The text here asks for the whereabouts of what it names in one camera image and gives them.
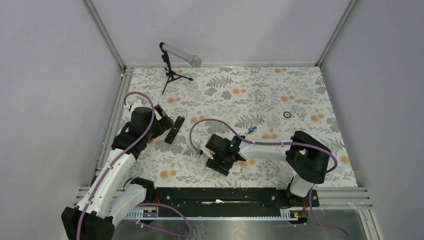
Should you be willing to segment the black remote control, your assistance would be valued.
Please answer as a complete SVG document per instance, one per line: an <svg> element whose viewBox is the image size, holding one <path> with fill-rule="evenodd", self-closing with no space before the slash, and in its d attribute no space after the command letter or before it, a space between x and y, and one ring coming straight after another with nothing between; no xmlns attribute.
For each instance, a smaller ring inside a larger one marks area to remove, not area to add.
<svg viewBox="0 0 424 240"><path fill-rule="evenodd" d="M183 123L185 121L185 118L182 116L178 116L177 119L175 120L173 126L171 127L171 129L169 130L169 133L167 134L164 142L167 144L172 144L178 134L178 132L180 131Z"/></svg>

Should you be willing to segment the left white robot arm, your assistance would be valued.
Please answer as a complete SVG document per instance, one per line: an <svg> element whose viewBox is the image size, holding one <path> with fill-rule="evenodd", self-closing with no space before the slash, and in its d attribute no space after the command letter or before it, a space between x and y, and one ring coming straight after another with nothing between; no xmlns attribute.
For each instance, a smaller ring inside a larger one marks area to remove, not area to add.
<svg viewBox="0 0 424 240"><path fill-rule="evenodd" d="M119 197L114 194L124 175L148 142L174 125L160 105L134 107L114 138L108 159L87 194L75 207L66 207L61 219L69 240L110 240L119 222L139 203L152 204L155 192L136 180Z"/></svg>

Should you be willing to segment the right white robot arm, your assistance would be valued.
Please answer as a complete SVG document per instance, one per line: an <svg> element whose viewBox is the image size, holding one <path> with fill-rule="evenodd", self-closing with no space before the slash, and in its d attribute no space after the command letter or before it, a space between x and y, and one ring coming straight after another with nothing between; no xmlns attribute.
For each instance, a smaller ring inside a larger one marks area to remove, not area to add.
<svg viewBox="0 0 424 240"><path fill-rule="evenodd" d="M287 191L287 201L301 205L314 185L322 184L332 153L329 148L303 131L296 131L289 141L256 141L244 135L232 139L212 134L200 152L206 154L206 167L227 176L235 162L272 160L286 162L294 170Z"/></svg>

